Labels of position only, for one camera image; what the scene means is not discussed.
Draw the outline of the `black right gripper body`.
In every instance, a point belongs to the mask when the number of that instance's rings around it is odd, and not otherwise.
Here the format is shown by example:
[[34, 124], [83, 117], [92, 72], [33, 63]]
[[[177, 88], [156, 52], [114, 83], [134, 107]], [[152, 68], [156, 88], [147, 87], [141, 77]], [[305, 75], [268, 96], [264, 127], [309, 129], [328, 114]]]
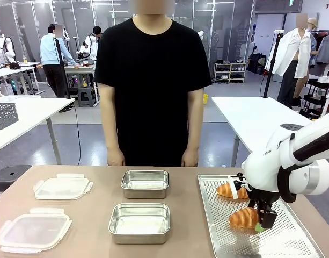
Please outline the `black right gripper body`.
[[248, 192], [249, 199], [255, 199], [258, 201], [259, 205], [271, 205], [276, 202], [280, 194], [278, 192], [264, 191], [258, 189], [252, 189]]

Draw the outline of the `person's left hand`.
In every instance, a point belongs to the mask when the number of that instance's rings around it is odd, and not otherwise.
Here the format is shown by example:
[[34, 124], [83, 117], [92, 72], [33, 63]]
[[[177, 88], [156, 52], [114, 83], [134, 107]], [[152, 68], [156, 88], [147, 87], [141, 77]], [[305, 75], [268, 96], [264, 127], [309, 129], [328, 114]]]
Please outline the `person's left hand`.
[[197, 167], [199, 162], [199, 149], [187, 148], [181, 159], [182, 167]]

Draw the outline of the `person's right hand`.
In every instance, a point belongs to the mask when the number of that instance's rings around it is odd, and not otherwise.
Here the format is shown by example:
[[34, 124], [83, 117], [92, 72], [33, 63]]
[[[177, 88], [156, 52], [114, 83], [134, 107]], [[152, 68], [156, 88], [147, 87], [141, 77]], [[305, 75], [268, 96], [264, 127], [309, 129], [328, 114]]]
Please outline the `person's right hand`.
[[118, 147], [107, 149], [107, 164], [108, 166], [124, 166], [125, 157]]

